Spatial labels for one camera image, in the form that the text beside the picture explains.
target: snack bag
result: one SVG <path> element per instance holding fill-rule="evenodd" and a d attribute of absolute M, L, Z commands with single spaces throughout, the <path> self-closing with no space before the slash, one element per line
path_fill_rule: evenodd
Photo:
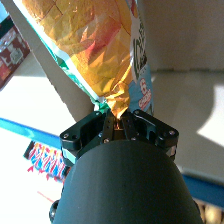
<path fill-rule="evenodd" d="M 117 118 L 127 108 L 152 114 L 145 32 L 135 0 L 20 1 L 93 101 L 106 99 Z"/>

